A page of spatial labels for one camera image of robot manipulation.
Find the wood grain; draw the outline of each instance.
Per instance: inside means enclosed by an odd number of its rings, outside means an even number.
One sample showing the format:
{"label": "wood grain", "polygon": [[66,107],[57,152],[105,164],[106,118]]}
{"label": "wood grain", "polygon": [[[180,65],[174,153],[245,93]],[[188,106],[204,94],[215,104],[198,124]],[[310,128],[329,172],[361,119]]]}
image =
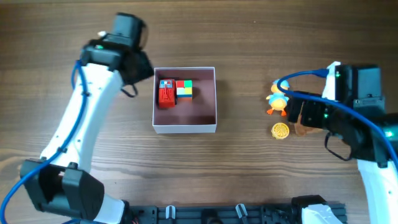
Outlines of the wood grain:
{"label": "wood grain", "polygon": [[[292,130],[283,141],[273,139],[270,128],[283,119],[265,114],[263,99],[283,75],[334,60],[372,62],[383,71],[388,111],[398,111],[395,1],[62,2],[0,5],[0,198],[19,179],[22,161],[38,157],[57,128],[81,46],[110,30],[122,11],[148,23],[146,50],[155,67],[216,68],[219,124],[215,134],[156,135],[153,82],[139,83],[138,98],[115,99],[95,146],[91,173],[107,193],[159,206],[320,194],[345,203],[350,223],[369,223],[355,161],[326,152],[324,134],[299,138]],[[324,83],[303,77],[290,85],[320,92]],[[339,141],[330,146],[347,153]],[[67,220],[36,212],[24,189],[9,204],[7,219]]]}

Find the yellow round object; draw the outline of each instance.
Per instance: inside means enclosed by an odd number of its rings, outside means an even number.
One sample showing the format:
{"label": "yellow round object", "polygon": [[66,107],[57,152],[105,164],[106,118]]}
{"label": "yellow round object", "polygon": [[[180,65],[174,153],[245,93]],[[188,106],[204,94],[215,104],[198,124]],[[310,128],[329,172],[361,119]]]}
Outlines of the yellow round object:
{"label": "yellow round object", "polygon": [[289,135],[289,127],[284,123],[276,123],[271,129],[271,133],[276,139],[284,139]]}

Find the green square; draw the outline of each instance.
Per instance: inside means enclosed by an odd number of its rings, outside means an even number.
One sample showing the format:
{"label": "green square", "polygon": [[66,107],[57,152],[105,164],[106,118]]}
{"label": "green square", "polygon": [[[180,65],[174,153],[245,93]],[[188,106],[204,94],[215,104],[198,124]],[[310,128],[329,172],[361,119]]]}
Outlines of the green square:
{"label": "green square", "polygon": [[185,80],[184,81],[184,87],[192,87],[192,80]]}

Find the yellow square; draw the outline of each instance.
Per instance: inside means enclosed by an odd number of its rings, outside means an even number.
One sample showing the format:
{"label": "yellow square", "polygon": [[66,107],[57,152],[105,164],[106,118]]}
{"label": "yellow square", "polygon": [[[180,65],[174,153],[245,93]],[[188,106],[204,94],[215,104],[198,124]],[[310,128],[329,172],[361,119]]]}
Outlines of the yellow square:
{"label": "yellow square", "polygon": [[186,95],[192,95],[192,87],[186,87],[185,88],[185,94]]}

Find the toy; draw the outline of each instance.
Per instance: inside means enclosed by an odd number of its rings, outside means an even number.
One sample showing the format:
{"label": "toy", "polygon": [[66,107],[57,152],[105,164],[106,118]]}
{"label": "toy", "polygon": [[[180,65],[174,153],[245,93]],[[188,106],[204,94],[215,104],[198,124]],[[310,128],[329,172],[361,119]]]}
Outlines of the toy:
{"label": "toy", "polygon": [[289,135],[289,127],[284,123],[276,123],[271,129],[271,133],[276,139],[284,139]]}
{"label": "toy", "polygon": [[176,81],[176,86],[179,99],[192,100],[192,80]]}
{"label": "toy", "polygon": [[172,108],[177,104],[175,80],[161,80],[159,84],[159,108]]}
{"label": "toy", "polygon": [[[275,80],[271,87],[271,91],[274,93],[272,95],[267,96],[267,100],[269,100],[269,104],[271,105],[271,109],[267,110],[267,114],[272,114],[274,110],[281,111],[282,116],[286,116],[285,107],[287,105],[287,101],[289,97],[285,96],[284,93],[278,90],[277,83],[279,80]],[[287,90],[289,88],[289,83],[287,81],[283,81],[280,85],[283,89]]]}

